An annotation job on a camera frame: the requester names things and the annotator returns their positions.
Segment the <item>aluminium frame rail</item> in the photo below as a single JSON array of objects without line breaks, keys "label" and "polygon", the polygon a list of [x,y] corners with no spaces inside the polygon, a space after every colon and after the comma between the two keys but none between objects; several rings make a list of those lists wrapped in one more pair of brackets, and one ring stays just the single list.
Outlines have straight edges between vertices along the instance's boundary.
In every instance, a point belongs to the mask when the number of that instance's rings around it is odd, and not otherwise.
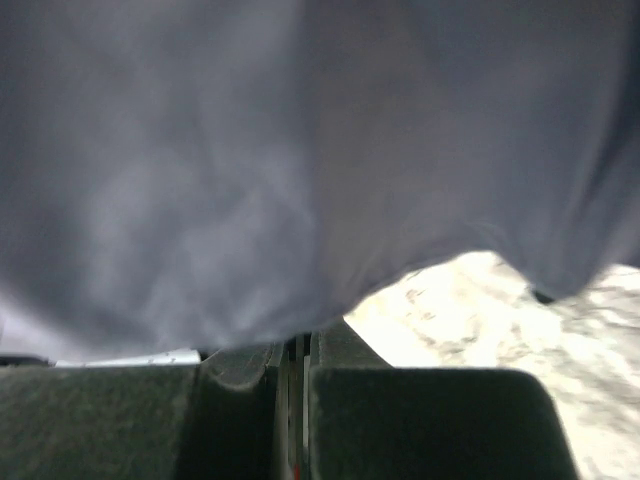
[{"label": "aluminium frame rail", "polygon": [[118,358],[91,362],[71,362],[60,360],[53,364],[56,368],[116,368],[197,365],[201,362],[197,350],[179,349],[148,356]]}]

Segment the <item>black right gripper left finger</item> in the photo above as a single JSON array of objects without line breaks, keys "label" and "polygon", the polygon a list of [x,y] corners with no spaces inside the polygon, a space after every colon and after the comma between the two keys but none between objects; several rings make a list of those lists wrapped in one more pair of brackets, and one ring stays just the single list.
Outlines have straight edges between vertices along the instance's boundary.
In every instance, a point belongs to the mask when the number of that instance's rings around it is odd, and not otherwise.
[{"label": "black right gripper left finger", "polygon": [[189,362],[1,359],[5,479],[266,479],[278,346]]}]

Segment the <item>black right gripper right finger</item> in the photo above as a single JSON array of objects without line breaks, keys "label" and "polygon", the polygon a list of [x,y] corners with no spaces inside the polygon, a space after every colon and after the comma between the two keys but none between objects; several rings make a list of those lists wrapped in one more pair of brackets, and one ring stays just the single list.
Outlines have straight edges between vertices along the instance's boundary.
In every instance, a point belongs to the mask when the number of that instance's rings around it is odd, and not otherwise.
[{"label": "black right gripper right finger", "polygon": [[393,368],[345,322],[310,338],[313,479],[575,479],[554,403],[512,369]]}]

